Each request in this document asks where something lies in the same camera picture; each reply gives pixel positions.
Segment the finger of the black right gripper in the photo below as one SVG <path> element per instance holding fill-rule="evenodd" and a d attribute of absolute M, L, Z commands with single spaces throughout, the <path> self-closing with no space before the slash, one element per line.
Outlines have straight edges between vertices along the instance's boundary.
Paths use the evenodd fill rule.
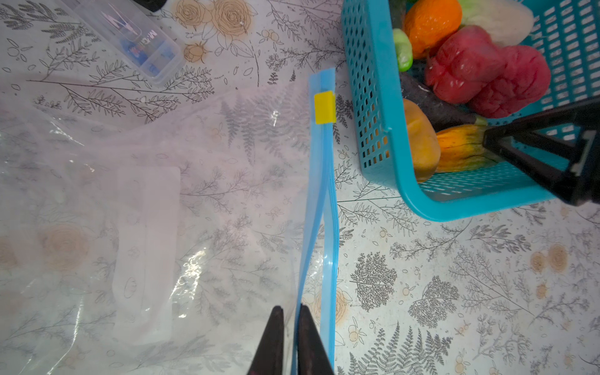
<path fill-rule="evenodd" d="M 486 137 L 484 147 L 556 198 L 586 198 L 586 140 L 581 137 Z"/>
<path fill-rule="evenodd" d="M 598 96 L 492 127 L 485 132 L 483 145 L 488 150 L 496 150 L 501 140 L 513 138 L 542 150 L 571 150 L 587 128 L 599 129 Z"/>

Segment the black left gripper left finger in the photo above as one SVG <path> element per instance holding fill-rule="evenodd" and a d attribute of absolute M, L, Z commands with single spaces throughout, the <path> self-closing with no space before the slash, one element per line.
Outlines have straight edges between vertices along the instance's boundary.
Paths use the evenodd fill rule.
<path fill-rule="evenodd" d="M 284 362 L 284 310 L 275 306 L 259 342 L 248 375 L 282 375 Z"/>

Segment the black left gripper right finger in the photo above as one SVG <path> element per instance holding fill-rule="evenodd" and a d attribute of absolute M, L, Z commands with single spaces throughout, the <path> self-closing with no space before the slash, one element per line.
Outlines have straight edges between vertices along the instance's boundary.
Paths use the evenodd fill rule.
<path fill-rule="evenodd" d="M 297 348 L 299 375 L 334 375 L 313 316 L 305 305 L 299 311 Z"/>

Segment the red toy pepper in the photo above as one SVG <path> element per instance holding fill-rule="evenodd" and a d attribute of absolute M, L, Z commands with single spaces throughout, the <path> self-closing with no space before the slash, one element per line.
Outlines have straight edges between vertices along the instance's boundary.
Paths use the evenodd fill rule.
<path fill-rule="evenodd" d="M 483 28 L 467 26 L 428 59 L 425 84 L 450 104 L 466 104 L 506 68 L 506 59 Z"/>

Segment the teal plastic basket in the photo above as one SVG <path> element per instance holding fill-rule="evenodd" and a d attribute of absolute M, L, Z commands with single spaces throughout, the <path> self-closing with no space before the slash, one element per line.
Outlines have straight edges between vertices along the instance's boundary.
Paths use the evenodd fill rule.
<path fill-rule="evenodd" d="M 526 44 L 552 71 L 545 95 L 520 115 L 599 94 L 597 1 L 529 1 L 535 25 Z M 346 1 L 342 31 L 352 87 L 359 160 L 370 182 L 396 189 L 420 217 L 448 222 L 549 200 L 552 194 L 516 167 L 443 173 L 420 184 L 415 178 L 395 67 L 390 9 L 386 1 Z"/>

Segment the clear zip top bag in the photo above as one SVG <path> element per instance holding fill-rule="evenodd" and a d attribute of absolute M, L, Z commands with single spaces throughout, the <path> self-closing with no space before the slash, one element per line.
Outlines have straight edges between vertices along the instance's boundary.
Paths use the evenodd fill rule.
<path fill-rule="evenodd" d="M 1 372 L 247 374 L 301 305 L 333 368 L 336 74 L 147 125 L 1 106 Z"/>

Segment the magenta toy fruit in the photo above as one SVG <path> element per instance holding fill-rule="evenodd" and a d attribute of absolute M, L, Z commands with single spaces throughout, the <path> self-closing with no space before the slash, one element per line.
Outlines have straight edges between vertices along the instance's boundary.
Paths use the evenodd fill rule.
<path fill-rule="evenodd" d="M 501 52 L 506 58 L 504 72 L 468 103 L 469 109 L 485 118 L 508 117 L 535 103 L 552 80 L 545 57 L 535 48 L 515 45 Z"/>

